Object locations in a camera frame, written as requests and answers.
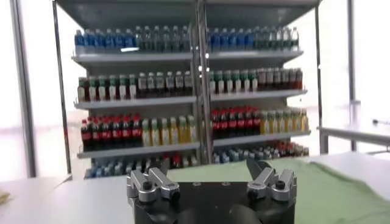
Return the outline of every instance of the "white label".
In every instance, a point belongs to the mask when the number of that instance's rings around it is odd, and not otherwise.
[[[226,83],[227,92],[231,93],[233,91],[233,81],[228,80]]]
[[[144,143],[144,146],[151,146],[151,138],[148,131],[142,132],[142,142]]]
[[[153,143],[153,146],[160,145],[160,136],[158,134],[158,130],[152,131],[152,143]]]
[[[264,132],[265,132],[265,134],[269,134],[269,122],[268,121],[264,122]]]
[[[177,132],[177,129],[173,129],[173,131],[171,132],[171,139],[172,139],[171,144],[179,143],[179,134]]]
[[[241,80],[236,80],[235,84],[236,84],[236,93],[241,92]]]
[[[280,119],[280,124],[279,124],[279,132],[285,132],[285,120],[282,118]]]
[[[161,135],[163,137],[163,145],[169,145],[169,131],[168,130],[163,130],[161,132]]]
[[[137,87],[135,85],[130,86],[130,98],[131,99],[137,98],[136,90],[137,90]]]
[[[78,87],[77,95],[79,96],[79,102],[85,102],[85,90],[83,87]]]
[[[90,92],[90,100],[96,101],[96,87],[91,86],[89,92]]]
[[[249,89],[250,89],[250,81],[249,81],[249,79],[245,79],[245,82],[244,82],[244,91],[245,91],[245,92],[249,92]]]
[[[252,80],[252,91],[253,91],[253,92],[256,92],[256,91],[257,91],[257,86],[258,86],[257,79],[253,79],[253,80]]]
[[[215,82],[214,81],[210,82],[210,93],[215,94]]]
[[[218,93],[223,94],[225,91],[225,83],[224,81],[219,81],[218,82]]]
[[[110,100],[115,100],[116,96],[116,87],[115,86],[110,86]]]
[[[119,86],[119,96],[121,100],[126,100],[126,86]]]

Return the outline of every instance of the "blue water bottle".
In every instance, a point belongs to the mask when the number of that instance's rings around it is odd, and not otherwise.
[[[81,34],[81,30],[76,30],[74,35],[74,51],[76,55],[85,53],[84,37]]]

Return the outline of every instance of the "metal frame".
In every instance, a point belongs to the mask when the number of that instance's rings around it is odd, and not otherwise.
[[[60,46],[59,24],[58,24],[59,22],[58,22],[58,15],[57,15],[57,0],[52,1],[52,6],[53,6],[53,17],[54,17],[55,47],[57,50],[58,76],[60,82],[62,127],[63,127],[64,141],[65,141],[66,170],[68,174],[71,174],[72,167],[71,167],[71,158],[69,152],[68,121],[66,118],[65,94],[63,90],[61,46]]]
[[[10,0],[13,39],[15,42],[16,65],[18,69],[19,97],[22,114],[24,150],[26,153],[27,177],[37,176],[35,164],[34,122],[32,118],[30,81],[27,67],[23,33],[23,20],[19,0]]]

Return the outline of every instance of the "bottle label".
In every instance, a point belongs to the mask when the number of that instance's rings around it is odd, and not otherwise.
[[[116,100],[116,87],[110,86],[109,91],[110,91],[110,100]]]
[[[137,92],[136,92],[136,90],[137,90],[137,88],[136,88],[136,86],[135,85],[130,85],[130,98],[131,99],[135,99],[135,98],[137,98]]]
[[[249,79],[245,79],[245,81],[244,81],[244,91],[245,92],[249,92],[249,88],[250,88],[250,81],[249,81]]]
[[[256,91],[257,91],[257,86],[258,86],[257,79],[253,79],[253,80],[252,80],[252,91],[253,91],[253,92],[256,92]]]
[[[233,81],[228,80],[226,82],[226,90],[227,90],[228,93],[233,92]]]
[[[223,94],[225,91],[225,82],[224,81],[219,81],[218,82],[218,93]]]
[[[79,102],[85,102],[85,90],[83,87],[78,87],[77,95],[79,96]]]
[[[119,86],[119,96],[121,100],[126,100],[126,86]]]
[[[236,85],[236,93],[241,92],[241,80],[236,80],[235,85]]]
[[[214,81],[210,82],[210,93],[215,94],[215,82]]]
[[[89,92],[90,92],[90,100],[96,101],[96,87],[90,86]]]

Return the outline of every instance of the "juice bottle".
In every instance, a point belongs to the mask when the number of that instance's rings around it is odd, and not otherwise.
[[[187,142],[187,122],[185,117],[179,117],[179,142],[186,143]]]
[[[192,115],[188,116],[188,133],[190,142],[196,142],[197,141],[197,134],[196,134],[196,126],[195,126],[195,118]]]
[[[153,146],[161,145],[160,132],[158,130],[157,118],[152,119],[151,137],[152,137],[152,145]]]
[[[152,146],[151,133],[149,131],[149,120],[142,121],[142,143],[144,146]]]
[[[169,129],[166,118],[161,119],[161,143],[163,145],[169,145]]]
[[[169,139],[171,144],[178,144],[179,143],[179,133],[177,130],[177,123],[176,123],[176,117],[171,117],[171,126],[169,130]]]

